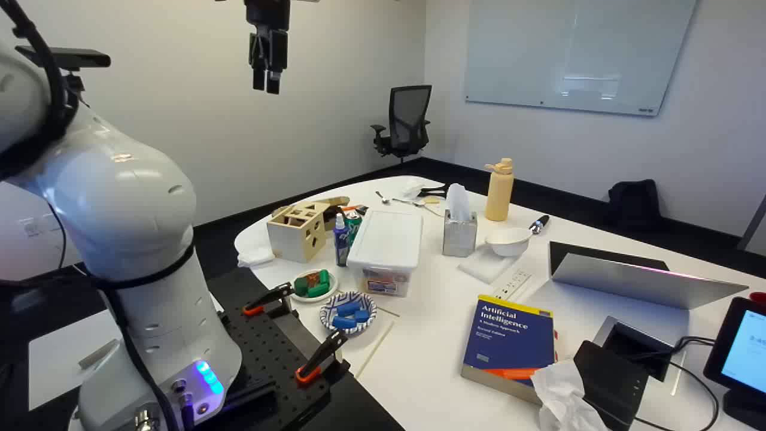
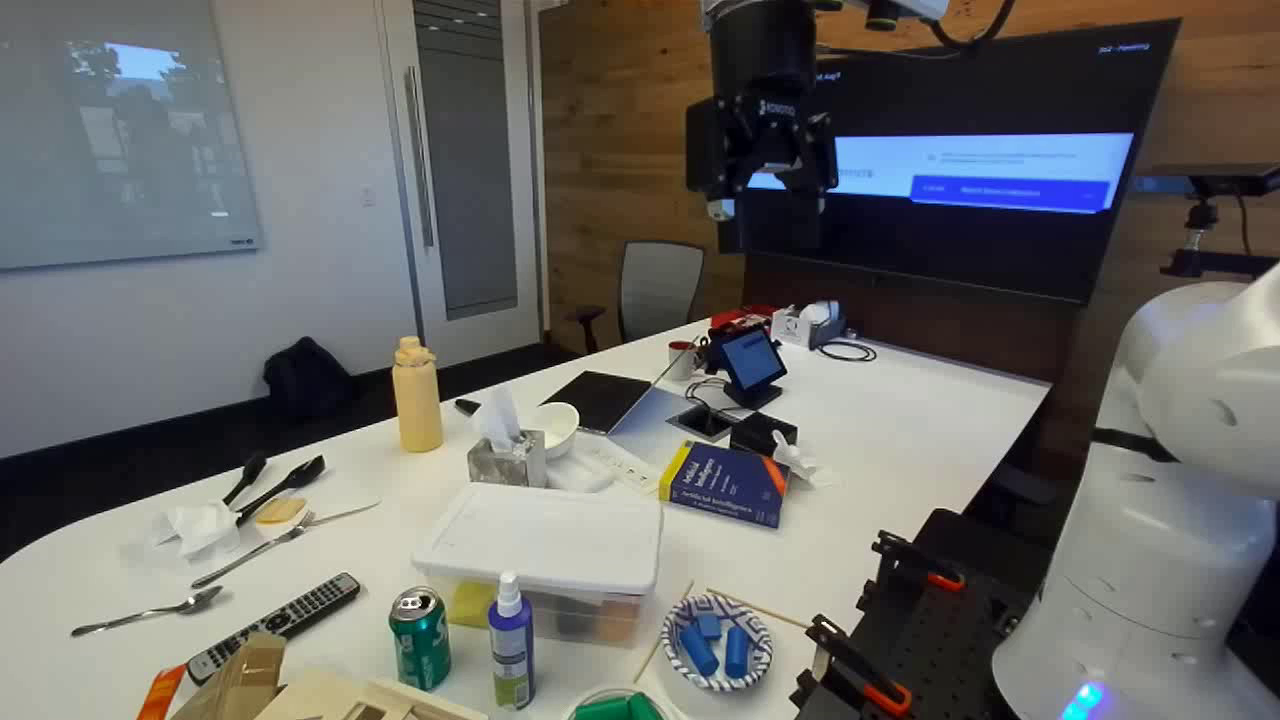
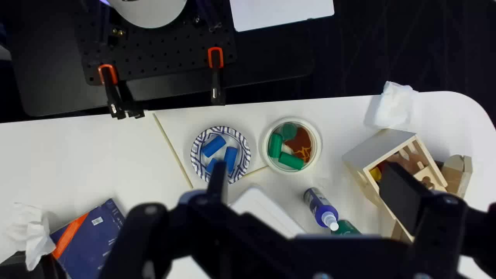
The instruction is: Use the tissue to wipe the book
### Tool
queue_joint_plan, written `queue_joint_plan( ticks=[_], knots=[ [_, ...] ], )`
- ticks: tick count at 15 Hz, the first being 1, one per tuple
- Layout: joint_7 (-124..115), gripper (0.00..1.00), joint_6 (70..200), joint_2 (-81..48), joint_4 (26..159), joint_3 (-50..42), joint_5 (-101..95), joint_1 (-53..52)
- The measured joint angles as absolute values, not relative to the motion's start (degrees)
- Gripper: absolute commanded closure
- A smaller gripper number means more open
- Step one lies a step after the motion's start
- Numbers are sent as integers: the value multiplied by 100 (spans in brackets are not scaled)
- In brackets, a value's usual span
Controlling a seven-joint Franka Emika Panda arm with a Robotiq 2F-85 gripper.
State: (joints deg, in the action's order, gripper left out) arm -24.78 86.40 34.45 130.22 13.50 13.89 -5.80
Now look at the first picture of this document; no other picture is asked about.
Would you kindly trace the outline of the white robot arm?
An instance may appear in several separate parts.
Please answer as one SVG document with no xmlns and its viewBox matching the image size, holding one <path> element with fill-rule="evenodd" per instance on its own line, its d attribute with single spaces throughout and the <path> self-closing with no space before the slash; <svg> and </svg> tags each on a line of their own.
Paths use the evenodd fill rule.
<svg viewBox="0 0 766 431">
<path fill-rule="evenodd" d="M 75 424 L 124 431 L 151 415 L 161 431 L 193 431 L 222 412 L 243 371 L 197 257 L 194 186 L 82 100 L 69 56 L 20 0 L 2 13 L 32 51 L 2 52 L 2 180 L 53 209 L 122 332 L 82 383 Z"/>
</svg>

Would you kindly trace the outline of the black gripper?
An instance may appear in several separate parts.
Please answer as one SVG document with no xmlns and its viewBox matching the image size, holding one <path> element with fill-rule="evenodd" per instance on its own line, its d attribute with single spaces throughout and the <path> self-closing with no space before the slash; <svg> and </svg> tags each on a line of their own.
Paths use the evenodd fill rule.
<svg viewBox="0 0 766 431">
<path fill-rule="evenodd" d="M 248 21 L 255 27 L 252 43 L 261 46 L 269 58 L 266 90 L 280 93 L 284 59 L 273 52 L 287 52 L 290 0 L 245 0 Z M 252 52 L 255 89 L 263 90 L 263 62 Z"/>
</svg>

